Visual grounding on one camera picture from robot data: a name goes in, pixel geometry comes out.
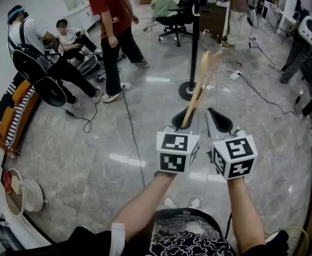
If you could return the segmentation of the grey open equipment case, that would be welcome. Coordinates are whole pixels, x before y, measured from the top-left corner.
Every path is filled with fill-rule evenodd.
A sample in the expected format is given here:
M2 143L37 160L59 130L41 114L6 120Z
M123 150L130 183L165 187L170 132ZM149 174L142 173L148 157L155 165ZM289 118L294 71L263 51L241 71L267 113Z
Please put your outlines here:
M88 77L95 71L101 68L100 62L96 55L91 55L86 61L83 61L82 64L78 67L79 72L84 77Z

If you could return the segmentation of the white round backpack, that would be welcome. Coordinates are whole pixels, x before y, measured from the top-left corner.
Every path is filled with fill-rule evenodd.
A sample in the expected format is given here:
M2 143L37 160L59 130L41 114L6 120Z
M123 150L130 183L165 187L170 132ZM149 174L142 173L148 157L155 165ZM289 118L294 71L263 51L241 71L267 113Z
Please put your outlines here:
M306 16L300 22L298 33L312 47L312 17Z

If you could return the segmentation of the red box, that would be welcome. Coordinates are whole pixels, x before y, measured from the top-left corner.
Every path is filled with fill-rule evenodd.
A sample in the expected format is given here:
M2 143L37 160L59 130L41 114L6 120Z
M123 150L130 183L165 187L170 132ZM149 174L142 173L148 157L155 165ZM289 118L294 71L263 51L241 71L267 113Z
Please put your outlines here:
M4 186L4 190L6 193L10 193L13 191L12 189L12 174L10 171L3 171L1 178L2 185Z

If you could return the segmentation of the wooden stick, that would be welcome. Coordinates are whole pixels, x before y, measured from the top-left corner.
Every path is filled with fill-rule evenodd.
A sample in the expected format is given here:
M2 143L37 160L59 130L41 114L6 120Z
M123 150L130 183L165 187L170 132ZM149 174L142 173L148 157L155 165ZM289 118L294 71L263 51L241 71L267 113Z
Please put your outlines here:
M202 100L207 86L209 85L216 69L218 68L222 57L222 52L218 51L215 54L207 51L204 53L201 66L200 66L200 75L194 89L193 97L189 103L188 109L186 111L185 117L181 124L182 128L187 127L189 118L191 117L195 108L197 108Z

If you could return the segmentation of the green garment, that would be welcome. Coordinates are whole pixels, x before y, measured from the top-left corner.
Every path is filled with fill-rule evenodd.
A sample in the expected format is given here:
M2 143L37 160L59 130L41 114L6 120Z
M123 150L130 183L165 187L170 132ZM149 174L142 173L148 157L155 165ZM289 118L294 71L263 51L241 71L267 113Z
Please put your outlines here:
M174 0L152 0L151 5L152 18L169 18L178 14L179 9Z

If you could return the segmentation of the person's black printed shirt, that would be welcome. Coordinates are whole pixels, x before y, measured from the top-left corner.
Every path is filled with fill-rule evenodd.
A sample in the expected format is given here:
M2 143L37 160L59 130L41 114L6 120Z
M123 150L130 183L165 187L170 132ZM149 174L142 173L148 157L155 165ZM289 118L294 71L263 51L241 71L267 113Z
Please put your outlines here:
M208 214L190 208L163 209L130 241L112 245L110 231L76 227L64 242L0 256L237 256Z

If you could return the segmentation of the white round tub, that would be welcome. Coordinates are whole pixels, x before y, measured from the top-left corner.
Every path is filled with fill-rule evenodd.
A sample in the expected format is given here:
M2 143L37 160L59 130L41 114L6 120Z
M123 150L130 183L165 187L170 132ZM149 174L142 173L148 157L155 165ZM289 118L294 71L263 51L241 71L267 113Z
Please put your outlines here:
M23 194L22 194L23 178L17 169L11 168L8 171L10 171L12 174L13 191L10 193L5 193L5 199L11 213L16 217L19 217L24 212Z

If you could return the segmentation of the black oval backpack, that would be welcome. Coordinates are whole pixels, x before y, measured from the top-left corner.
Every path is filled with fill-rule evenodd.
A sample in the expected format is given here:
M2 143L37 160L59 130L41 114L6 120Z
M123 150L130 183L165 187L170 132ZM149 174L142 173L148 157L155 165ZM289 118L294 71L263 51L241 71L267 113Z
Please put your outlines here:
M47 74L47 66L43 66L33 47L19 45L14 48L12 59L17 71L34 87L38 96L53 107L62 107L67 97L58 82Z

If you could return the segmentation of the brown wooden desk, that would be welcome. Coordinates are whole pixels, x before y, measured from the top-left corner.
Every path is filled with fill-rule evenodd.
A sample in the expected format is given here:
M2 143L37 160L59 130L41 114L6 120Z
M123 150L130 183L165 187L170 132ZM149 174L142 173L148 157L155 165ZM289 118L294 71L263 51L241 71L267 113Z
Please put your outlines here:
M217 37L217 43L221 44L225 30L228 26L229 7L222 3L206 4L199 9L199 30L209 32Z

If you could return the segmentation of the white round lid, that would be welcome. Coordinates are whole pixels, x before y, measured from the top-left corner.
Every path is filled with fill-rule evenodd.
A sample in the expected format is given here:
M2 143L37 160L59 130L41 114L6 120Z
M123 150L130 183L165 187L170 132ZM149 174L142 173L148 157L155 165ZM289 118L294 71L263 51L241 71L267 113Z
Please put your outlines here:
M22 190L24 210L27 212L39 212L44 204L40 185L33 179L23 179Z

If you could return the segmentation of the person's shoe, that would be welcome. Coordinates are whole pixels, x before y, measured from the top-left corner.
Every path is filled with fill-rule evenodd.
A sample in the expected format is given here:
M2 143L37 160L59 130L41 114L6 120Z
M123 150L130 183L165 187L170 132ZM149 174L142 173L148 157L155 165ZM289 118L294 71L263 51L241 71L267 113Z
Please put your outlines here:
M201 207L201 200L198 197L193 197L187 205L190 209L199 209Z
M165 198L164 198L164 203L163 203L163 205L164 205L166 208L170 208L170 209L176 209L176 208L177 208L175 202L174 202L170 197L165 197Z

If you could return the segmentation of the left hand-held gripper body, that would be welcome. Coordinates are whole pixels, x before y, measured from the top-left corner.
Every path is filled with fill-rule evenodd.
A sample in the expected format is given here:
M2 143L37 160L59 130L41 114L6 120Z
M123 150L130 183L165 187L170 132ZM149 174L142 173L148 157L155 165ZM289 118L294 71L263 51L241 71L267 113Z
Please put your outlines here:
M156 155L157 170L166 173L187 173L197 156L200 136L177 132L174 127L166 126L157 133Z

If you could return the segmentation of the white cabinet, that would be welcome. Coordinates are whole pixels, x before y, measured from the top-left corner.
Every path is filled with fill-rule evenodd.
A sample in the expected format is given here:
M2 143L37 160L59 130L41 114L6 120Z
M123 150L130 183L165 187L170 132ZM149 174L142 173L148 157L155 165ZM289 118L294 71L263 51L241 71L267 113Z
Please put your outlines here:
M67 20L69 27L80 28L84 30L90 29L100 20L99 15L94 15L92 13L88 1L84 1L70 10L63 18Z

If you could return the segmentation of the person's right forearm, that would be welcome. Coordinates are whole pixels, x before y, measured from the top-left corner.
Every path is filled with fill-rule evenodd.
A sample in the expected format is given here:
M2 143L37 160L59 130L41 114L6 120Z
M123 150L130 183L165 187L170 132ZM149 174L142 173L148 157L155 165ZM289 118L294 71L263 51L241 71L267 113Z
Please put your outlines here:
M249 249L265 245L265 230L243 178L227 181L233 231L241 255Z

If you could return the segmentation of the black office chair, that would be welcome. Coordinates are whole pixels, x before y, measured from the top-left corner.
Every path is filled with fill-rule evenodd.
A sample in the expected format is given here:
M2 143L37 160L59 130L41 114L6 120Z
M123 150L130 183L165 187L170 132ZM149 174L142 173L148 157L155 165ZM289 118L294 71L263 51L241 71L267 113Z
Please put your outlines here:
M186 25L193 23L193 11L190 7L179 6L178 9L171 10L171 12L174 12L175 15L170 17L158 17L155 19L164 26L164 32L158 36L158 41L161 42L164 36L174 34L177 47L180 47L179 34L193 36L186 28Z

